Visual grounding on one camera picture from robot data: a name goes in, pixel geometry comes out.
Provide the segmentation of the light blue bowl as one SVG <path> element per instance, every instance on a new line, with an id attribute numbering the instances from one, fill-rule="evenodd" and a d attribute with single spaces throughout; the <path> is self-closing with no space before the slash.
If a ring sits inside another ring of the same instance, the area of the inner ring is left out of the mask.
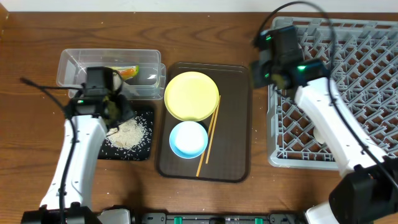
<path id="1" fill-rule="evenodd" d="M 169 136 L 169 145 L 175 155 L 182 159 L 194 159 L 200 156 L 208 145 L 206 129 L 197 122 L 178 123 Z"/>

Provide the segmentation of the wooden chopstick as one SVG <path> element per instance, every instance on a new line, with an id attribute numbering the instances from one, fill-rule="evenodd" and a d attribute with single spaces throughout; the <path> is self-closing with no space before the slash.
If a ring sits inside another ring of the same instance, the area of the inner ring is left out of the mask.
<path id="1" fill-rule="evenodd" d="M 218 105 L 217 105 L 216 110 L 215 110 L 215 112 L 213 114 L 213 119 L 212 119 L 212 122 L 211 122 L 210 141 L 209 141 L 208 150 L 207 150 L 207 154 L 206 154 L 205 164 L 209 163 L 209 159 L 210 159 L 211 148 L 212 148 L 213 138 L 214 138 L 214 133 L 215 133 L 215 128 L 216 128 L 216 122 L 217 122 L 218 113 L 219 113 L 219 110 L 220 110 L 220 103 L 221 103 L 221 95 L 219 96 Z"/>
<path id="2" fill-rule="evenodd" d="M 212 127 L 213 127 L 213 122 L 214 122 L 214 119 L 215 119 L 216 110 L 213 112 L 213 114 L 211 116 L 210 125 L 209 125 L 208 131 L 207 131 L 207 135 L 208 135 L 208 142 L 207 143 L 209 143 L 209 138 L 210 138 L 211 130 L 212 130 Z M 200 171 L 201 171 L 201 167 L 202 167 L 202 164 L 203 164 L 203 160 L 204 160 L 206 149 L 207 149 L 207 145 L 205 147 L 205 150 L 201 154 L 200 162 L 199 162 L 198 168 L 197 168 L 196 177 L 199 177 L 199 175 L 200 175 Z"/>

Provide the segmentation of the white tissue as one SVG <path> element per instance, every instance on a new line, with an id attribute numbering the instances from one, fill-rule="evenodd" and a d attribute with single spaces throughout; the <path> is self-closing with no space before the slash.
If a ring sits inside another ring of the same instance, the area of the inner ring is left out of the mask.
<path id="1" fill-rule="evenodd" d="M 113 91 L 120 92 L 123 88 L 123 79 L 118 74 L 113 74 Z"/>

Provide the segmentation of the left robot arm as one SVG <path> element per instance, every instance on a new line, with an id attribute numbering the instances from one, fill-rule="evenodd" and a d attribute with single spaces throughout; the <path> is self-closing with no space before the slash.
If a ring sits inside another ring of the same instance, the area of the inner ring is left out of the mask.
<path id="1" fill-rule="evenodd" d="M 24 212 L 22 223 L 132 223 L 130 209 L 91 209 L 97 159 L 109 129 L 134 117 L 123 95 L 72 98 L 64 106 L 62 150 L 50 187 L 38 210 Z"/>

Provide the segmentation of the pile of rice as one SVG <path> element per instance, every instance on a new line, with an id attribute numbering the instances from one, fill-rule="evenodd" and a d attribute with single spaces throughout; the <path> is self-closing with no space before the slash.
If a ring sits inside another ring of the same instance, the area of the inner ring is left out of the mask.
<path id="1" fill-rule="evenodd" d="M 120 161 L 144 161 L 149 158 L 153 114 L 144 113 L 110 129 L 100 149 L 98 159 Z"/>

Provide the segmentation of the white green cup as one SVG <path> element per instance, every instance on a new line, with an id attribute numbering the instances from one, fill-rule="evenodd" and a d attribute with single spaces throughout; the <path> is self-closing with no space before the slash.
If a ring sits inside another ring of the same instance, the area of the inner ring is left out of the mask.
<path id="1" fill-rule="evenodd" d="M 325 139 L 322 136 L 322 134 L 319 132 L 319 130 L 317 128 L 313 129 L 313 136 L 314 139 L 319 143 L 319 144 L 324 144 L 325 143 Z"/>

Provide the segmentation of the green orange snack wrapper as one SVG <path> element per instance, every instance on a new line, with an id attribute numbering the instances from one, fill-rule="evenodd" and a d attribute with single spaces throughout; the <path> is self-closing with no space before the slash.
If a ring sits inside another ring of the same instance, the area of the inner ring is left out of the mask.
<path id="1" fill-rule="evenodd" d="M 134 78 L 139 73 L 139 66 L 125 66 L 125 67 L 111 67 L 113 70 L 117 71 L 123 80 L 128 80 Z"/>

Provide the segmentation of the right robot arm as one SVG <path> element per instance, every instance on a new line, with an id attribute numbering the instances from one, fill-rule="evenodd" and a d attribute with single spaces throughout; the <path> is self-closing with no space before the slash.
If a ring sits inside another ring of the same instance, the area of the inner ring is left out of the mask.
<path id="1" fill-rule="evenodd" d="M 254 86 L 285 90 L 310 118 L 337 163 L 341 182 L 328 201 L 305 212 L 307 223 L 372 223 L 397 213 L 397 160 L 364 132 L 319 59 L 304 60 L 298 47 L 275 53 L 261 47 L 252 63 Z"/>

